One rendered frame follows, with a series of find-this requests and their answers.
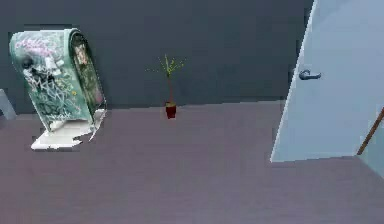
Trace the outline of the house plant in red pot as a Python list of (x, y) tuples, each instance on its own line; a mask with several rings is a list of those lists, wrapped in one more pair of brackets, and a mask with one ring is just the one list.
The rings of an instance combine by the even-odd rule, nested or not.
[(168, 119), (175, 119), (177, 113), (177, 104), (173, 97), (173, 87), (171, 78), (173, 74), (181, 70), (185, 66), (186, 59), (176, 59), (175, 57), (169, 57), (167, 54), (158, 58), (158, 68), (147, 68), (146, 72), (163, 73), (166, 78), (169, 98), (165, 101), (165, 113)]

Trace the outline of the brown wooden pole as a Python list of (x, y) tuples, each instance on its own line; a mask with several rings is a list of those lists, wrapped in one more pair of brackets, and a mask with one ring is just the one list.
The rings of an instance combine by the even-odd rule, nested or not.
[(368, 134), (366, 135), (363, 143), (361, 144), (359, 150), (357, 151), (357, 155), (362, 155), (365, 148), (367, 147), (369, 141), (372, 139), (375, 131), (377, 130), (377, 128), (379, 127), (382, 119), (384, 118), (384, 107), (382, 107), (379, 115), (377, 116), (375, 122), (373, 123), (372, 127), (370, 128)]

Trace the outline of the green graffiti mailbox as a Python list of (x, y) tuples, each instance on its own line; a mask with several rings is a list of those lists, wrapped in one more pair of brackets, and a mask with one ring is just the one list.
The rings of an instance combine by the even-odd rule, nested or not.
[(107, 102), (92, 51), (79, 29), (17, 32), (9, 52), (44, 126), (31, 145), (34, 151), (71, 149), (82, 136), (95, 136)]

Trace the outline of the pale blue room door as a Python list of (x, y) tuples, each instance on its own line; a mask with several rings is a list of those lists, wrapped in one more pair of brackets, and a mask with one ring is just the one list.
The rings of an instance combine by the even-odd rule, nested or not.
[(382, 107), (384, 0), (314, 0), (270, 160), (353, 156)]

